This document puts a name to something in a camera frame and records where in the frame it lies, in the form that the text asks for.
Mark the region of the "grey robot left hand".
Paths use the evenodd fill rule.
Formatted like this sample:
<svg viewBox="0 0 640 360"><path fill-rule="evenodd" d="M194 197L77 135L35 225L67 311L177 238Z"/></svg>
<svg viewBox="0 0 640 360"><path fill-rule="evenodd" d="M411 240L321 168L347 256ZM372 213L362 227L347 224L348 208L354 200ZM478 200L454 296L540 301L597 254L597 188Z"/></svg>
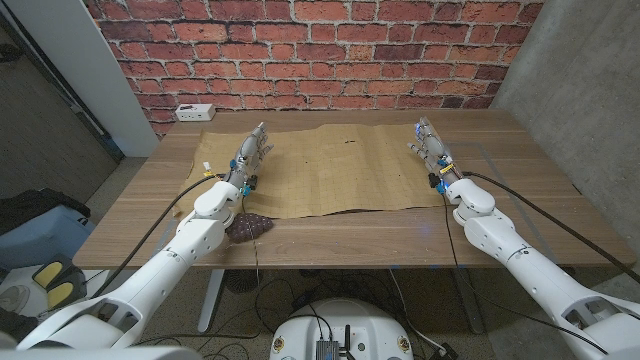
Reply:
<svg viewBox="0 0 640 360"><path fill-rule="evenodd" d="M261 163L273 147L273 144L268 144L267 128L265 123L261 122L238 148L224 180L240 187L258 174Z"/></svg>

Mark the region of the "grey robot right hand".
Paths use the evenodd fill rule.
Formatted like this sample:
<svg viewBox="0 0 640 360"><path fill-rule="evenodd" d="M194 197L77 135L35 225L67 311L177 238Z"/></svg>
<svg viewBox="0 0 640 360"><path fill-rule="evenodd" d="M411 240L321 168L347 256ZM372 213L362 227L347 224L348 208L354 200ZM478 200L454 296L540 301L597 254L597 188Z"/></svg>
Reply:
<svg viewBox="0 0 640 360"><path fill-rule="evenodd" d="M416 143L408 143L428 170L428 182L440 194L444 194L448 187L462 178L457 169L451 152L444 145L439 135L426 116L420 118L414 128Z"/></svg>

